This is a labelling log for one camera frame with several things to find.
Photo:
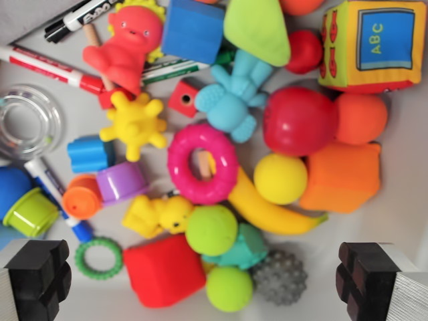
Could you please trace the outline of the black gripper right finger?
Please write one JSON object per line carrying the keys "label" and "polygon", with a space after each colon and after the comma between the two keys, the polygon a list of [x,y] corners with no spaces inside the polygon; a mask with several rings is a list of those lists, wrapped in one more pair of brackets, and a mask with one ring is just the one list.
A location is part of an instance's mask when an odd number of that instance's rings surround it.
{"label": "black gripper right finger", "polygon": [[427,272],[393,243],[343,242],[336,291],[351,320],[426,320]]}

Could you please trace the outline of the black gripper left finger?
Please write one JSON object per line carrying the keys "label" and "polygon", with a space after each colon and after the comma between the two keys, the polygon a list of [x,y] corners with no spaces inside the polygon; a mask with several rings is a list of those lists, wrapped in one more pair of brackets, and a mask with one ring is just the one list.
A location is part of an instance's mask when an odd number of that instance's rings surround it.
{"label": "black gripper left finger", "polygon": [[1,250],[1,319],[55,320],[69,294],[67,241],[14,239]]}

